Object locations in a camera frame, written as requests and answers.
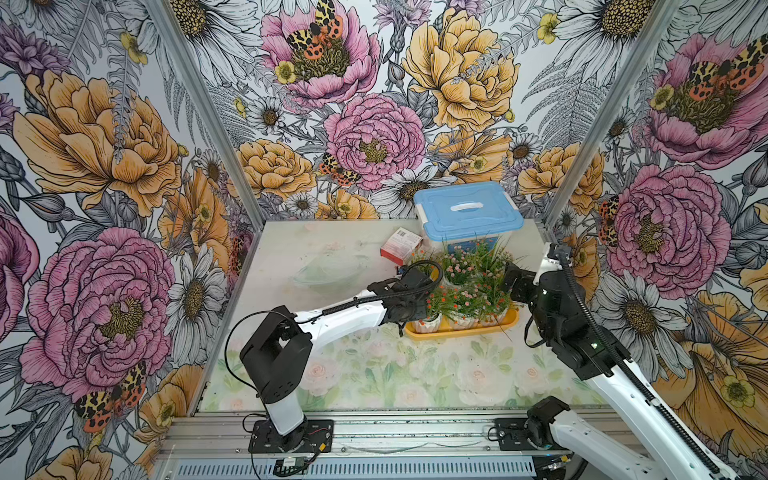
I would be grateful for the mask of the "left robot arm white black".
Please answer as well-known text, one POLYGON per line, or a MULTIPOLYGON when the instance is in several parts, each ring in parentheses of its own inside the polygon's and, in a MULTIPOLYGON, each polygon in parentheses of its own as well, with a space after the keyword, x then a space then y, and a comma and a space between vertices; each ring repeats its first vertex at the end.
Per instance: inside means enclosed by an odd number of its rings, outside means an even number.
POLYGON ((315 351, 346 336, 394 324, 398 333, 428 317, 428 300, 443 270, 432 260, 404 267, 393 278, 371 283, 356 296, 321 309, 292 312, 285 306, 264 319, 239 353, 266 418, 254 424, 251 453, 315 452, 311 440, 333 433, 333 422, 310 421, 297 389, 315 351))

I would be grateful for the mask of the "yellow plastic tray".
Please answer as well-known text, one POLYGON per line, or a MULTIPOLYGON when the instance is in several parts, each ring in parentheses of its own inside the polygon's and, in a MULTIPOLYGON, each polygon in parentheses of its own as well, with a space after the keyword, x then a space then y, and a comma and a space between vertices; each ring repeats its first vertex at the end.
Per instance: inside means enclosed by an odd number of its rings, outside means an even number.
POLYGON ((517 307, 509 307, 499 315, 486 320, 462 318, 450 319, 438 314, 432 319, 409 322, 404 334, 415 341, 437 341, 467 336, 502 333, 515 326, 520 320, 517 307))

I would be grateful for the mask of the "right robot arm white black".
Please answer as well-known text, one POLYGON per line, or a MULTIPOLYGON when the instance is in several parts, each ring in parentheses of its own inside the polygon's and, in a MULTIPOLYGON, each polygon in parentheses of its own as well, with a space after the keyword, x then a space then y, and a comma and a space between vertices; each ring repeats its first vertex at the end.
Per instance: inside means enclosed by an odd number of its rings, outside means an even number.
POLYGON ((577 283, 570 250, 548 243, 536 271, 505 267, 503 290, 525 305, 541 344, 608 402, 645 447, 639 454, 549 396, 527 412, 522 439, 539 451, 569 450, 612 479, 736 479, 738 473, 679 419, 630 352, 598 324, 577 283))

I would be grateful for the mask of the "red flower potted plant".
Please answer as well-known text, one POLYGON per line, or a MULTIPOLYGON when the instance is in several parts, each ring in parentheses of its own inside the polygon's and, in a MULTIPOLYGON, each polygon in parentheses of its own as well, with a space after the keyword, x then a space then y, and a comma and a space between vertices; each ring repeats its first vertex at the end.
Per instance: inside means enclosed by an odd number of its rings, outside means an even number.
POLYGON ((414 331, 418 334, 437 332, 441 326, 443 314, 450 311, 452 305, 451 290, 445 286, 438 287, 426 300, 425 316, 412 323, 414 331))
POLYGON ((508 293, 503 286, 495 283, 483 283, 477 286, 480 306, 478 320, 481 326, 495 326, 504 322, 511 305, 508 293))

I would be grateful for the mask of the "green potted plant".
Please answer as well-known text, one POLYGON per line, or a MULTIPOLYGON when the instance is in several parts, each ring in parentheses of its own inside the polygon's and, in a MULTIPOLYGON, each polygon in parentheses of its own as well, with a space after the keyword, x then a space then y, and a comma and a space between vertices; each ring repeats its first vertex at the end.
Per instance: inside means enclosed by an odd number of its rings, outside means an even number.
POLYGON ((430 280, 438 279, 437 268, 434 264, 440 264, 440 254, 431 250, 418 249, 407 258, 405 267, 411 267, 416 264, 416 269, 428 276, 430 280))
POLYGON ((444 313, 453 330, 469 330, 478 324, 477 285, 468 284, 461 287, 450 287, 452 308, 444 313))

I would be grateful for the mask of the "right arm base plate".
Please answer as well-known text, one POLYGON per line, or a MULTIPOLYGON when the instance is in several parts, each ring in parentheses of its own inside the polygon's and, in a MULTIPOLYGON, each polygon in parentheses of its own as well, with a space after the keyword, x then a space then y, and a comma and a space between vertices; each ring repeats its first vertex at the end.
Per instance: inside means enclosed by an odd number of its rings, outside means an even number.
POLYGON ((554 440, 549 425, 535 418, 497 418, 488 429, 486 437, 489 441, 496 442, 501 451, 562 450, 554 440))

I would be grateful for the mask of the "green potted plant back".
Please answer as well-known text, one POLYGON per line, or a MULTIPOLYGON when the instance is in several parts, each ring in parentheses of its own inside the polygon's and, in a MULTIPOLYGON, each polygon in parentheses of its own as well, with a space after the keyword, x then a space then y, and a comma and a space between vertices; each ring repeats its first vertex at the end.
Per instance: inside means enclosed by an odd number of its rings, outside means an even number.
POLYGON ((453 330, 469 330, 478 324, 477 285, 468 284, 461 287, 450 287, 452 308, 444 313, 453 330))

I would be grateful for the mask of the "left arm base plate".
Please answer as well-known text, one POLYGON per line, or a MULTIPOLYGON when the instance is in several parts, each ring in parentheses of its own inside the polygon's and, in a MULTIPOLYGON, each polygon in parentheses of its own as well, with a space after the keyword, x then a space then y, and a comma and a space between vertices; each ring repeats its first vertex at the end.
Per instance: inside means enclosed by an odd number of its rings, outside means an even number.
POLYGON ((254 425, 248 451, 251 454, 328 453, 332 449, 335 422, 305 419, 296 429, 280 435, 270 420, 254 425))

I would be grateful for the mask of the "pink flower potted plant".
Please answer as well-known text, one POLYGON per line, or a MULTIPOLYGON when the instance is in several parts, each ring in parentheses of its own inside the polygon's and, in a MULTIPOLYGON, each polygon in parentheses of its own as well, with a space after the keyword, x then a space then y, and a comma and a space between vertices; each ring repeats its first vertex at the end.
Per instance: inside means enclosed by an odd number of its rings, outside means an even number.
POLYGON ((443 279, 450 285, 461 287, 473 283, 480 275, 475 247, 446 248, 440 258, 443 279))

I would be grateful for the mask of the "orange bud potted plant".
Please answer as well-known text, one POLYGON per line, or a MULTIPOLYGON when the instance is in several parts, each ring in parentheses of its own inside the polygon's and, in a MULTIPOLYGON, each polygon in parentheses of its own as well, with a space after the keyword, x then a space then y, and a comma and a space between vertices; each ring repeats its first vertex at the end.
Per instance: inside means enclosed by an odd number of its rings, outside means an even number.
POLYGON ((508 264, 515 261, 514 256, 505 248, 489 241, 480 241, 475 250, 475 271, 478 284, 486 290, 494 290, 503 284, 508 264))

